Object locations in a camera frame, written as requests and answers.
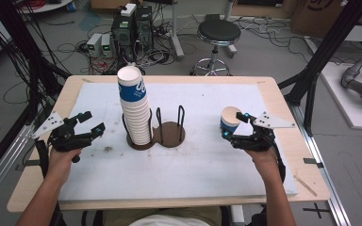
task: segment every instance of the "human arm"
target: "human arm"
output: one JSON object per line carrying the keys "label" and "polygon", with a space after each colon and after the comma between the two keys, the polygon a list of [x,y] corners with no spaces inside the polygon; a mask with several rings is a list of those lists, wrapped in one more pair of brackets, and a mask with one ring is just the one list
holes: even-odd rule
{"label": "human arm", "polygon": [[267,225],[294,226],[295,219],[289,206],[287,194],[278,170],[277,159],[273,149],[266,152],[246,151],[254,162],[263,179],[267,196]]}
{"label": "human arm", "polygon": [[51,151],[46,177],[16,225],[49,225],[60,189],[69,177],[72,158],[78,154],[81,154],[81,149],[67,153]]}

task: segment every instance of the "power supply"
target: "power supply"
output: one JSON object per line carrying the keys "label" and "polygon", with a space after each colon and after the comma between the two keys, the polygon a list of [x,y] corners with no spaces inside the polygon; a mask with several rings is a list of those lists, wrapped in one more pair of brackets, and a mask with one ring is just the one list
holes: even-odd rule
{"label": "power supply", "polygon": [[114,44],[110,34],[102,35],[102,52],[105,58],[113,57]]}
{"label": "power supply", "polygon": [[102,53],[102,34],[93,34],[87,42],[88,51],[91,57],[99,57]]}
{"label": "power supply", "polygon": [[154,39],[152,26],[152,7],[137,7],[135,20],[137,22],[138,40],[140,41],[140,46],[143,47],[144,51],[153,49]]}

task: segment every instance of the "black stool seat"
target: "black stool seat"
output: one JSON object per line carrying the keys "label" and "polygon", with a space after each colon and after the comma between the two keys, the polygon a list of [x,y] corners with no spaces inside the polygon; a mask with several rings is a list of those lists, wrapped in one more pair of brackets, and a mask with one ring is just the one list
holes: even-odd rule
{"label": "black stool seat", "polygon": [[220,19],[207,20],[199,24],[198,36],[206,42],[225,46],[238,41],[240,29],[229,21]]}

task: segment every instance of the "blue and white paper cup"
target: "blue and white paper cup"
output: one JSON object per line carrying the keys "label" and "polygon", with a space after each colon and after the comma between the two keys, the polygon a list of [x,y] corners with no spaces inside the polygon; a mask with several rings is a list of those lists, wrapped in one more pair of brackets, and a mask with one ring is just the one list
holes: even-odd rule
{"label": "blue and white paper cup", "polygon": [[124,102],[137,104],[146,97],[146,87],[143,83],[140,69],[134,66],[121,68],[118,73],[120,98]]}
{"label": "blue and white paper cup", "polygon": [[120,104],[132,141],[144,145],[151,139],[149,131],[150,107],[140,69],[126,66],[118,71]]}
{"label": "blue and white paper cup", "polygon": [[239,124],[240,120],[237,119],[237,113],[241,112],[237,107],[227,106],[222,110],[222,118],[220,120],[220,127],[227,131],[234,133]]}

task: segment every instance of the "table leg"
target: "table leg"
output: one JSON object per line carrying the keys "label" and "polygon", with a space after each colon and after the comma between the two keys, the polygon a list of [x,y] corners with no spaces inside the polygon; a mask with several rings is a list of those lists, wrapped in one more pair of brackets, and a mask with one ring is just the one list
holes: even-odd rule
{"label": "table leg", "polygon": [[[234,0],[227,1],[227,5],[225,7],[225,13],[224,13],[224,19],[226,21],[230,21],[230,16],[231,16],[231,11],[232,11],[233,5],[234,5]],[[227,49],[231,54],[231,58],[234,57],[234,55],[238,52],[237,48],[235,48],[234,45],[228,45]]]}
{"label": "table leg", "polygon": [[177,54],[177,60],[184,58],[184,51],[182,50],[180,41],[177,37],[177,0],[173,0],[173,30],[170,31],[173,46]]}

